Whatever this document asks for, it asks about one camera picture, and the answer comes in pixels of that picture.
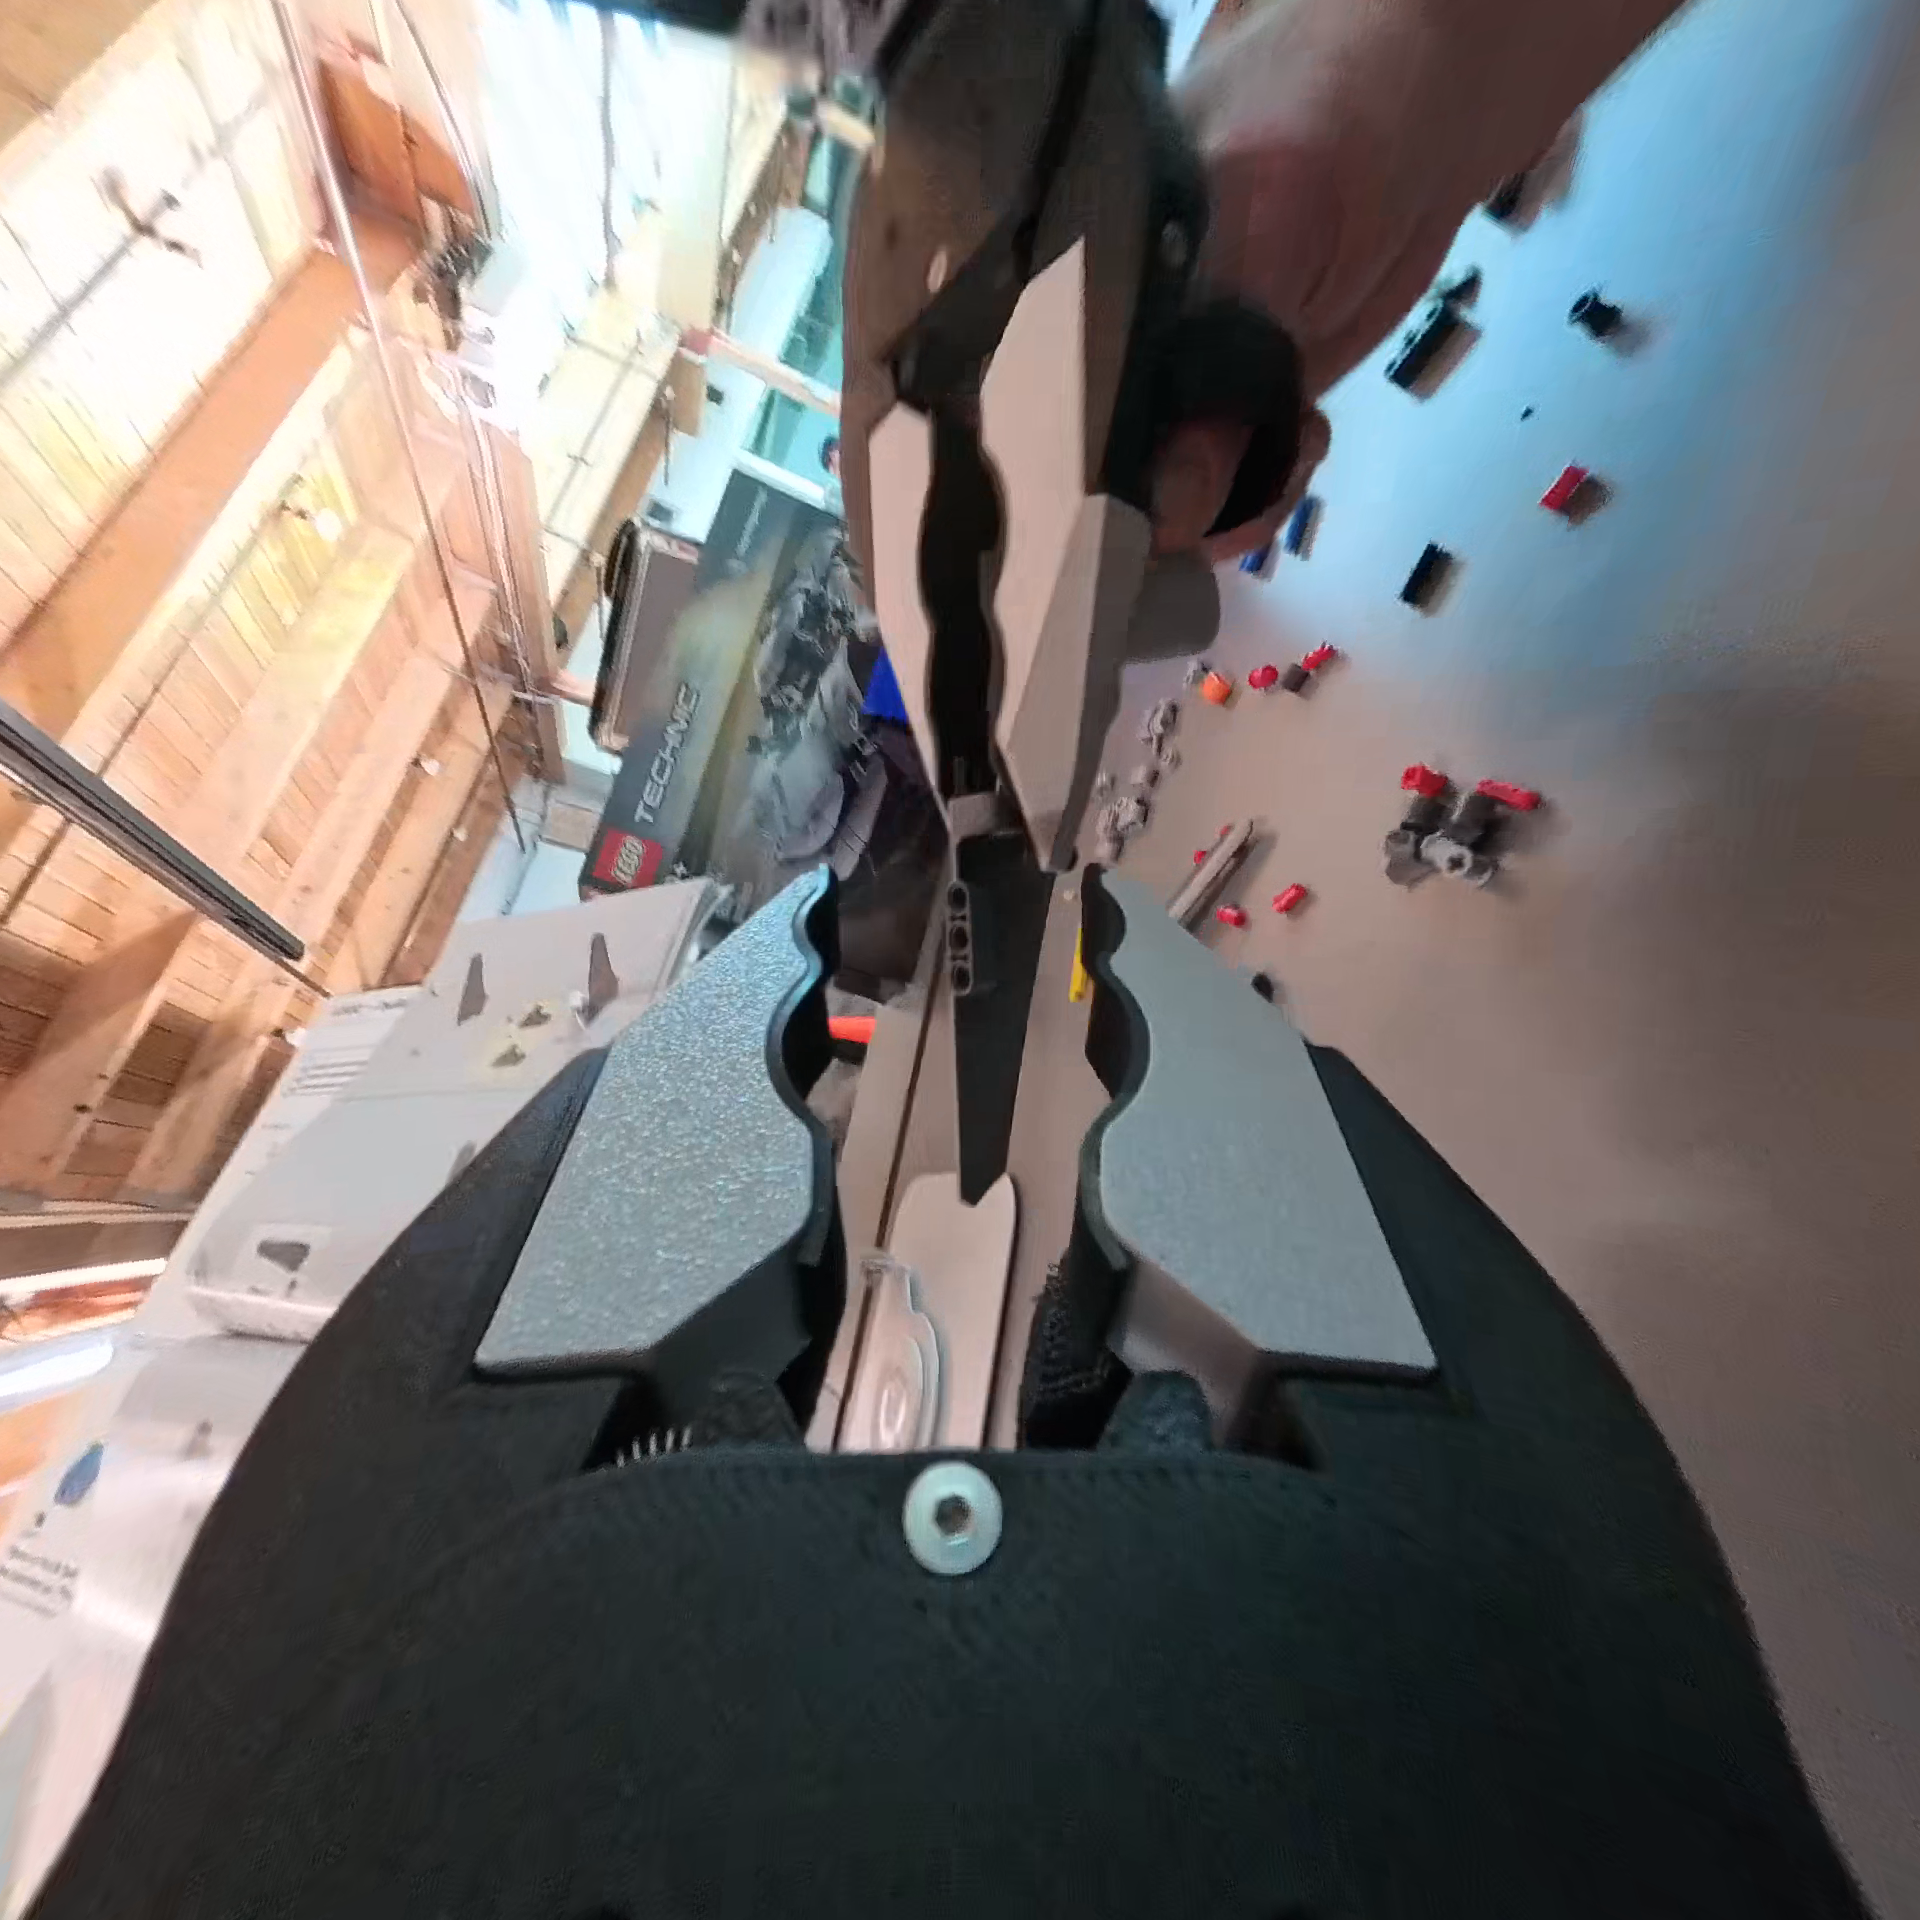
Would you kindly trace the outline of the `grey and red lego assembly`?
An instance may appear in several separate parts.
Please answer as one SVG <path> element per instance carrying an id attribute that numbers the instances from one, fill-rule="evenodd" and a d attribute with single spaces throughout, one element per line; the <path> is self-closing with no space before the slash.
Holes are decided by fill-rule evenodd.
<path id="1" fill-rule="evenodd" d="M 1498 873 L 1506 828 L 1538 812 L 1545 795 L 1529 784 L 1484 778 L 1457 784 L 1426 761 L 1402 767 L 1402 808 L 1382 835 L 1382 873 L 1402 888 L 1431 876 L 1488 885 Z"/>

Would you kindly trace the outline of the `grey lego panel with holes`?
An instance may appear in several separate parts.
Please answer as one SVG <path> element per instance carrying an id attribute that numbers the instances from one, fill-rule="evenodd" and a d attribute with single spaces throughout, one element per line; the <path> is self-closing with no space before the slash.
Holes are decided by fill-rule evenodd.
<path id="1" fill-rule="evenodd" d="M 1168 898 L 1168 916 L 1190 931 L 1225 897 L 1226 885 L 1239 876 L 1256 841 L 1256 824 L 1237 818 L 1221 828 L 1212 848 L 1205 848 L 1190 864 L 1190 873 Z"/>

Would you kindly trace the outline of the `lego set box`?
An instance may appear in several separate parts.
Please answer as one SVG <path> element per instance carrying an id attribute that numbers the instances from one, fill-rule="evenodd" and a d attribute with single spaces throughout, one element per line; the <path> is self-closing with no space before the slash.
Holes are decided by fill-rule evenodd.
<path id="1" fill-rule="evenodd" d="M 826 859 L 878 653 L 839 515 L 735 467 L 704 540 L 628 520 L 604 588 L 588 730 L 615 768 L 582 897 L 687 876 L 754 897 Z"/>

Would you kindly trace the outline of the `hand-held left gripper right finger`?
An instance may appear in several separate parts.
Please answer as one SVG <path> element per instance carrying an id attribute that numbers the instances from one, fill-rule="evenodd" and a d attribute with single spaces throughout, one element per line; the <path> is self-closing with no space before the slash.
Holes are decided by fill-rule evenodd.
<path id="1" fill-rule="evenodd" d="M 1076 1173 L 1097 1346 L 1214 1434 L 1282 1378 L 1415 1386 L 1436 1352 L 1305 1039 L 1142 885 L 1093 869 L 1079 954 L 1106 1097 Z"/>

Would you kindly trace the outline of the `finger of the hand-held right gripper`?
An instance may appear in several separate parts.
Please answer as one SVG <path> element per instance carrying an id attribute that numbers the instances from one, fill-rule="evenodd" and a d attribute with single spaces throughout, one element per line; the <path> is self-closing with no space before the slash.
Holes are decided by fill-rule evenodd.
<path id="1" fill-rule="evenodd" d="M 1026 284 L 978 396 L 998 488 L 991 746 L 1044 873 L 1079 848 L 1144 583 L 1148 516 L 1088 477 L 1088 244 Z"/>
<path id="2" fill-rule="evenodd" d="M 975 400 L 894 405 L 869 440 L 869 586 L 908 728 L 938 800 L 1000 788 L 1005 515 Z"/>

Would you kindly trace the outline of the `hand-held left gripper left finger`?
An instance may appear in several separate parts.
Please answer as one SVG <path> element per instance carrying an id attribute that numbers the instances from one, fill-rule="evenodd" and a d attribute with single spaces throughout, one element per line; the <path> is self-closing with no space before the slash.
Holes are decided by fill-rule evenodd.
<path id="1" fill-rule="evenodd" d="M 820 867 L 615 1039 L 478 1371 L 786 1375 L 832 1343 L 841 1229 L 809 1093 L 834 967 Z"/>

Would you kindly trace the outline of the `black lego beam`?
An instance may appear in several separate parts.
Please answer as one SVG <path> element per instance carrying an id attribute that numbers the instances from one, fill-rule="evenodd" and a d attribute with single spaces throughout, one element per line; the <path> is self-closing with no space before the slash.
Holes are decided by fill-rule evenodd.
<path id="1" fill-rule="evenodd" d="M 1478 328 L 1472 321 L 1478 290 L 1478 268 L 1437 281 L 1400 333 L 1398 345 L 1382 362 L 1385 381 L 1415 399 L 1433 396 L 1478 339 Z"/>

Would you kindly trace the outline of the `lego instruction booklet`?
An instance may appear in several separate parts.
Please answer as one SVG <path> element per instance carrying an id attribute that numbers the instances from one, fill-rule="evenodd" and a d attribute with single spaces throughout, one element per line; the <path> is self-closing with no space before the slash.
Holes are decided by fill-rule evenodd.
<path id="1" fill-rule="evenodd" d="M 693 967 L 727 898 L 672 881 L 469 922 L 422 986 L 334 999 L 133 1316 L 4 1362 L 4 1916 L 73 1831 L 306 1346 L 535 1093 Z"/>

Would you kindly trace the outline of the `dark grey lego wedge panel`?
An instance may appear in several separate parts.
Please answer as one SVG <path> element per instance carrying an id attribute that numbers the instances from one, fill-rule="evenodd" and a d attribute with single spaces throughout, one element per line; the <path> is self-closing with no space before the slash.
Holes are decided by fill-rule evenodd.
<path id="1" fill-rule="evenodd" d="M 944 963 L 951 1007 L 957 1191 L 982 1201 L 1007 1165 L 1023 1034 L 1054 876 L 1000 794 L 948 804 Z"/>

